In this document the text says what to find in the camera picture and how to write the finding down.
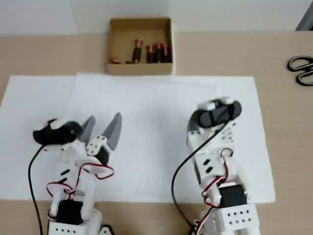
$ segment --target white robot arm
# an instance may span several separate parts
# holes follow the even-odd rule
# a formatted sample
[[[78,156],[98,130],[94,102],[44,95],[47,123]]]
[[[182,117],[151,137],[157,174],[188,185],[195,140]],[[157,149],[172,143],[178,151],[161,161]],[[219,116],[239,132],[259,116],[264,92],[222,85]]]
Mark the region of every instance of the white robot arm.
[[[113,175],[108,166],[122,126],[118,113],[106,130],[89,141],[95,118],[91,116],[82,126],[68,119],[53,119],[34,131],[36,142],[46,146],[59,144],[62,155],[54,167],[47,191],[53,197],[48,212],[49,235],[61,232],[75,235],[112,235],[110,226],[102,226],[102,214],[93,208],[96,180]]]
[[[238,101],[224,97],[201,103],[189,120],[190,153],[216,135],[193,157],[204,203],[210,207],[202,212],[193,234],[234,235],[240,231],[260,235],[256,206],[249,203],[250,182],[236,156],[235,133],[237,121],[240,122],[236,118],[241,110]]]

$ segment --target wooden table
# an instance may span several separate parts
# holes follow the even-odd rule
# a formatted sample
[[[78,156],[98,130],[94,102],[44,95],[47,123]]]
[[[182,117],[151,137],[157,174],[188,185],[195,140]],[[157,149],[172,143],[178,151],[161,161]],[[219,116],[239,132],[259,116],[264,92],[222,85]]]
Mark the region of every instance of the wooden table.
[[[275,204],[258,206],[264,235],[312,234],[313,88],[297,85],[286,69],[292,56],[313,55],[312,42],[311,32],[175,35],[177,74],[255,77],[277,195]],[[0,38],[0,97],[11,74],[104,72],[106,45],[106,35]],[[39,203],[44,221],[49,205]],[[96,207],[117,235],[187,234],[173,204]],[[196,218],[203,205],[184,208]],[[0,234],[39,234],[31,201],[0,201]]]

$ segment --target white paper sheet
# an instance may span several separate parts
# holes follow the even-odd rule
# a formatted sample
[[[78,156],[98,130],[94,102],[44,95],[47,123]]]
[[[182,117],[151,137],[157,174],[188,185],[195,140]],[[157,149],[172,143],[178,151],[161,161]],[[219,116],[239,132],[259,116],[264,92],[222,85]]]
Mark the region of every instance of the white paper sheet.
[[[83,122],[96,117],[94,135],[116,112],[123,116],[118,147],[110,159],[116,174],[98,182],[98,201],[172,202],[172,175],[187,156],[186,126],[199,102],[229,95],[241,102],[236,154],[253,182],[254,202],[274,202],[275,191],[265,143],[261,112],[252,77],[145,76],[11,77],[0,109],[0,147],[5,166],[1,199],[30,199],[27,166],[37,144],[32,128],[62,116]],[[51,149],[36,160],[32,178],[38,199],[47,172],[59,154]],[[191,163],[176,184],[181,202],[202,202]]]

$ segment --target white wall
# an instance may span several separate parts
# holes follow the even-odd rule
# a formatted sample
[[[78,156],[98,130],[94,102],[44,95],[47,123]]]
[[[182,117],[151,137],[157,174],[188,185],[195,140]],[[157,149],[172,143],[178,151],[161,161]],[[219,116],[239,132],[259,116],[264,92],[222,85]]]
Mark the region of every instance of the white wall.
[[[177,31],[295,30],[311,1],[0,0],[0,35],[105,32],[125,16],[170,16]]]

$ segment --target open cardboard box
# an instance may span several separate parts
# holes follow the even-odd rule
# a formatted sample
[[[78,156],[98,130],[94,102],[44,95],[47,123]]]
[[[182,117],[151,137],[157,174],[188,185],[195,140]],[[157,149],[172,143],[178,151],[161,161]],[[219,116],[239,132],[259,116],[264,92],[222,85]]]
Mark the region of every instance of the open cardboard box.
[[[138,64],[125,64],[131,61],[135,40],[143,40],[141,59]],[[118,18],[111,19],[109,56],[107,70],[112,75],[160,75],[171,74],[173,63],[152,63],[146,61],[146,46],[166,43],[169,54],[173,55],[172,27],[170,18]],[[117,58],[122,64],[111,63]]]

